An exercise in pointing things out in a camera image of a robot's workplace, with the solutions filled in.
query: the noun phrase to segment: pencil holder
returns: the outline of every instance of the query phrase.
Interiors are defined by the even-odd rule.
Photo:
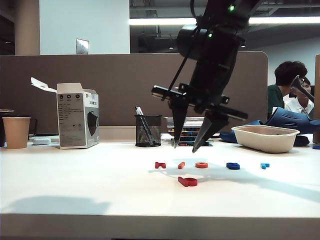
[[[161,145],[162,115],[135,116],[135,145],[137,147],[157,147]]]

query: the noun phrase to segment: black cup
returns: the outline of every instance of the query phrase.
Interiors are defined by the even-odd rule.
[[[0,147],[3,147],[6,142],[5,126],[2,117],[11,117],[13,112],[14,110],[0,108]]]

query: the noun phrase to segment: cardboard box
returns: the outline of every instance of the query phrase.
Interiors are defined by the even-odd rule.
[[[99,96],[81,83],[58,83],[57,90],[31,78],[31,84],[56,93],[60,149],[85,149],[99,142]]]

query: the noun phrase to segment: robotic arm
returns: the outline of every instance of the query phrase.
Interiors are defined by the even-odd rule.
[[[313,103],[315,102],[315,97],[312,96],[303,86],[302,86],[302,81],[300,80],[300,76],[297,75],[292,83],[291,83],[291,88],[292,89],[298,89],[300,92],[302,92],[304,95],[307,96],[308,99],[310,99]]]
[[[203,16],[196,17],[196,25],[185,25],[177,36],[177,48],[184,56],[197,60],[189,84],[180,83],[179,91],[154,86],[152,95],[167,99],[172,109],[174,122],[174,147],[178,145],[188,107],[196,113],[205,112],[200,131],[195,139],[192,152],[196,152],[213,134],[228,125],[229,117],[246,120],[248,115],[221,104],[227,104],[229,97],[223,90],[233,72],[239,47],[245,39],[237,31],[248,25],[251,14],[261,0],[208,0]],[[191,0],[191,11],[194,1]]]

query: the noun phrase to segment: orange ring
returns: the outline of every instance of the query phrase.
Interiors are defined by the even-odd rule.
[[[208,163],[206,162],[196,162],[195,166],[199,169],[206,169],[208,167]]]

